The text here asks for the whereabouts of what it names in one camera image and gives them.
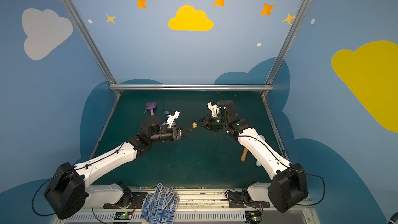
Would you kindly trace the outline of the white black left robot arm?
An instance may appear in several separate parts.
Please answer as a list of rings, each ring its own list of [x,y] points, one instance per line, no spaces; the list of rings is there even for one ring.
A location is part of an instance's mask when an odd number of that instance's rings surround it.
[[[172,116],[168,116],[165,124],[160,122],[159,117],[149,116],[142,122],[137,134],[115,149],[76,165],[68,162],[60,165],[44,197],[58,219],[67,219],[87,206],[130,208],[133,195],[124,183],[102,186],[99,190],[94,190],[91,185],[117,167],[142,157],[153,143],[179,141],[192,132],[190,128],[176,125]]]

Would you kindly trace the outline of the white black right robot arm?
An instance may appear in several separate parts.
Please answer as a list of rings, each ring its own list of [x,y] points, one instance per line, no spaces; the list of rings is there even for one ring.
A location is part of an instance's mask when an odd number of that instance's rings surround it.
[[[281,213],[308,197],[306,173],[299,164],[292,164],[270,147],[257,133],[253,125],[241,119],[231,100],[209,102],[211,113],[194,122],[209,131],[225,131],[247,149],[265,169],[271,179],[264,183],[249,185],[246,192],[253,201],[270,200]]]

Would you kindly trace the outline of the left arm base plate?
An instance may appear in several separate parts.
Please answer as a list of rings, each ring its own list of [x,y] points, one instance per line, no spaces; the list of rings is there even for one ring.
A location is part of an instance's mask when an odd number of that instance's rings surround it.
[[[130,194],[124,194],[121,199],[114,204],[104,204],[104,209],[141,209],[147,192],[133,192]]]

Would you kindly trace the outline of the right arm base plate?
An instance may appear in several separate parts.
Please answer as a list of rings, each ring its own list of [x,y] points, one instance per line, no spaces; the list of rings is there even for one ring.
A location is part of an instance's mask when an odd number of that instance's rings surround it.
[[[271,205],[269,202],[265,201],[254,201],[248,193],[236,191],[236,190],[227,190],[224,193],[226,197],[229,208],[270,208]]]

